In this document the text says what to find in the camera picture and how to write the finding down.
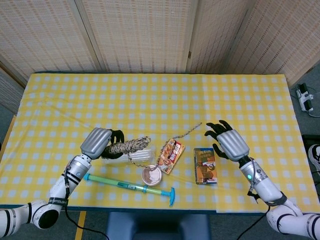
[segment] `toy syringe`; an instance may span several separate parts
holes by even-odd
[[[130,190],[134,190],[134,191],[138,190],[143,193],[151,193],[151,194],[158,194],[158,195],[167,196],[170,198],[170,207],[172,207],[173,204],[175,203],[176,193],[175,193],[175,189],[173,187],[171,187],[171,191],[163,191],[163,190],[154,189],[152,187],[148,187],[148,185],[142,186],[139,184],[124,182],[124,181],[117,181],[117,180],[108,179],[108,178],[104,178],[104,177],[100,177],[100,176],[93,176],[89,173],[84,175],[84,179],[87,181],[91,180],[91,181],[95,181],[95,182],[99,182],[99,183],[113,185],[113,186],[123,188],[123,189],[130,189]]]

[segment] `robotic hand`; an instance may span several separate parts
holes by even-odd
[[[249,157],[249,147],[241,135],[224,120],[221,124],[207,123],[213,129],[205,132],[221,145],[216,144],[216,154],[233,162],[239,162],[239,168],[250,183],[248,195],[255,200],[261,198],[268,206],[275,207],[266,215],[269,225],[282,234],[296,234],[320,240],[320,215],[305,214],[272,183],[260,165]]]
[[[91,167],[91,161],[100,157],[109,141],[124,142],[122,131],[95,128],[81,145],[81,155],[75,156],[66,166],[64,172],[50,189],[48,203],[44,200],[35,200],[27,205],[0,211],[0,238],[12,235],[22,224],[32,223],[39,229],[52,227],[63,206],[68,205],[68,197],[77,187],[81,179]],[[108,154],[104,157],[119,158],[122,153]]]

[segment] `rope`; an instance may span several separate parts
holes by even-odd
[[[202,122],[195,125],[193,128],[191,128],[185,134],[174,136],[170,139],[183,138],[183,137],[187,136],[189,133],[191,133],[193,130],[195,130],[197,127],[199,127],[201,124],[202,124]],[[133,140],[125,141],[125,142],[116,142],[112,145],[107,146],[104,151],[107,153],[110,153],[110,154],[119,154],[119,153],[127,154],[130,163],[136,165],[137,167],[149,168],[150,171],[153,171],[159,166],[159,161],[160,161],[160,157],[162,155],[162,152],[163,152],[165,146],[167,145],[167,143],[170,141],[170,139],[168,139],[164,143],[164,145],[162,146],[160,154],[159,154],[158,159],[156,161],[156,166],[154,166],[153,168],[146,166],[146,165],[136,164],[134,161],[132,161],[132,158],[130,156],[130,153],[135,153],[136,151],[145,149],[148,146],[148,144],[151,142],[151,138],[149,136],[143,136],[138,139],[133,139]]]

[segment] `yellow checkered tablecloth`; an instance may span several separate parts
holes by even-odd
[[[184,153],[155,188],[175,187],[172,209],[264,212],[246,196],[237,163],[217,157],[218,184],[195,184],[194,148],[211,147],[204,123],[223,119],[239,131],[272,181],[304,212],[320,212],[284,75],[33,74],[0,164],[0,204],[48,199],[66,164],[94,127],[121,129],[127,140],[180,141]],[[90,173],[142,184],[142,168],[92,162]],[[167,197],[82,181],[70,206],[168,209]]]

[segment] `white shoe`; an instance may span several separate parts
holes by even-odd
[[[315,169],[317,171],[320,171],[320,145],[319,144],[314,144],[311,147],[309,147],[308,157],[311,163],[315,166]]]

